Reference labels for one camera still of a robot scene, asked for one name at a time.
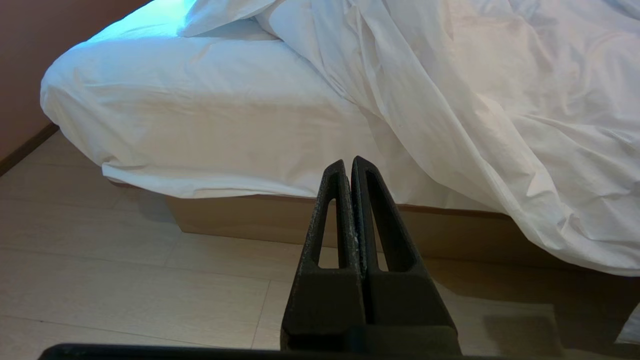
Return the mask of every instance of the wall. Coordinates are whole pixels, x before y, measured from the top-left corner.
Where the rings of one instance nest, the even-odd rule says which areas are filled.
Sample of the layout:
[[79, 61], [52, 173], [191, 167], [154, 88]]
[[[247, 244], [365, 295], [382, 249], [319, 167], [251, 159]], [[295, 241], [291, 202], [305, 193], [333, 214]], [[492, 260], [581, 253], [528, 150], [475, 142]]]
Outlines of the wall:
[[0, 161], [46, 125], [40, 80], [67, 49], [148, 0], [0, 0]]

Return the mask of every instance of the mattress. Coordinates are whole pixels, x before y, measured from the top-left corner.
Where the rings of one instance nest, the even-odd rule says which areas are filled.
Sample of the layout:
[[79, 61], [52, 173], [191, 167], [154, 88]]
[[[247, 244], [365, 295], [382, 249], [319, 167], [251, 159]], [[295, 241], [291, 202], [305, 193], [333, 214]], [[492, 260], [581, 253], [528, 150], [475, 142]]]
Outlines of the mattress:
[[185, 38], [185, 11], [151, 2], [42, 80], [43, 110], [105, 176], [180, 198], [315, 197], [327, 165], [360, 155], [398, 203], [492, 210], [432, 180], [384, 121], [255, 21]]

